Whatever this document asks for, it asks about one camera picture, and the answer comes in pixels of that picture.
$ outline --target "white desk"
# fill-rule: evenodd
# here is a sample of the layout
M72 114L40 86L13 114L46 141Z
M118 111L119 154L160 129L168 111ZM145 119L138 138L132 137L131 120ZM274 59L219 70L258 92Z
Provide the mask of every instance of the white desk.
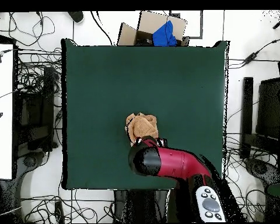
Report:
M12 49L0 44L0 51ZM13 52L2 57L0 63L0 96L12 92ZM12 178L12 94L0 99L0 179Z

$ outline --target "gray button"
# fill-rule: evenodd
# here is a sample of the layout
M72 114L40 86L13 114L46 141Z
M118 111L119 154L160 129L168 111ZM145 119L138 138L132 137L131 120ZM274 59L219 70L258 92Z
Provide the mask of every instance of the gray button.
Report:
M212 218L212 212L208 211L207 213L205 213L205 216L208 217L208 218Z
M220 221L222 220L221 216L218 213L215 214L215 217L216 217L216 219L218 219Z
M212 200L211 198L204 199L202 206L208 211L212 211L212 212L220 211L220 205L217 203L217 201Z

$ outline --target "power adapter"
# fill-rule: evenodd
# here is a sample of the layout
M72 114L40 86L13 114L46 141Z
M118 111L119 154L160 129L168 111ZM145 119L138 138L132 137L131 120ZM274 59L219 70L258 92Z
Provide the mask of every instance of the power adapter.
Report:
M55 217L57 220L58 224L65 224L64 221L64 212L63 212L63 208L62 208L62 202L61 201L57 201L55 203Z

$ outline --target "tangled wires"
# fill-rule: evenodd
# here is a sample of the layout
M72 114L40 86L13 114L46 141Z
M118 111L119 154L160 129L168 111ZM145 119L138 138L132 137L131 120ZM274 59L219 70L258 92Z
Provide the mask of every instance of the tangled wires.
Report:
M64 215L65 224L71 224L73 220L76 218L81 218L85 223L90 223L89 221L94 219L94 222L91 223L100 223L105 217L109 216L111 218L115 218L112 206L114 205L114 201L103 201L103 202L111 202L110 206L104 207L104 212L106 213L103 217L98 218L97 212L92 208L81 208L77 199L75 199L78 208L69 204L68 201L63 200L60 196L48 195L44 197L34 197L34 198L24 198L21 199L23 201L39 201L40 202L24 217L24 223L42 223L42 224L57 224L60 220L61 214L56 211L56 209L52 210L52 205L55 206L56 202L61 201L65 206L70 207L71 212ZM90 211L93 213L92 217L85 216L85 213ZM38 220L33 220L32 215L38 216Z
M230 136L227 136L227 143L230 144L234 144L234 145L239 145L240 142L235 139L232 138ZM236 201L240 207L241 210L243 210L243 215L246 217L246 221L259 221L259 219L263 218L264 216L264 204L259 204L259 203L252 203L251 200L248 199L249 195L252 192L260 192L264 195L266 195L265 192L258 190L258 189L253 189L250 190L246 193L246 195L244 196L242 193L241 188L239 187L239 185L237 185L237 182L240 179L240 174L237 171L238 168L242 169L243 172L246 172L246 167L244 165L244 159L239 159L238 157L240 156L240 151L243 149L248 149L249 147L246 147L245 145L242 145L241 148L234 148L234 147L230 147L227 145L227 159L226 159L226 164L225 164L225 177L227 179L227 181L229 182L230 185L235 185L236 188L239 191L239 196L236 197ZM277 158L275 155L268 153L262 149L258 149L258 148L249 148L251 151L253 151L253 153L251 153L250 158L255 159L255 158L259 158L259 159L265 159L267 158L267 162L271 161L271 158L273 157L275 159L275 161L277 161ZM230 178L230 174L229 174L229 170L233 169L233 171L237 174L237 179L233 180Z

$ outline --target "white cable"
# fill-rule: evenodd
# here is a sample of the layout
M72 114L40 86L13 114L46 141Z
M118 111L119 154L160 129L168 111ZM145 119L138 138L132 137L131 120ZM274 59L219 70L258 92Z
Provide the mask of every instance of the white cable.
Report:
M5 213L3 213L3 214L0 214L0 216L9 214L9 213L11 213L11 212L13 212L13 211L17 211L17 210L20 209L21 207L22 207L22 206L20 206L20 207L18 207L18 208L16 208L16 209L12 209L11 211L5 212Z

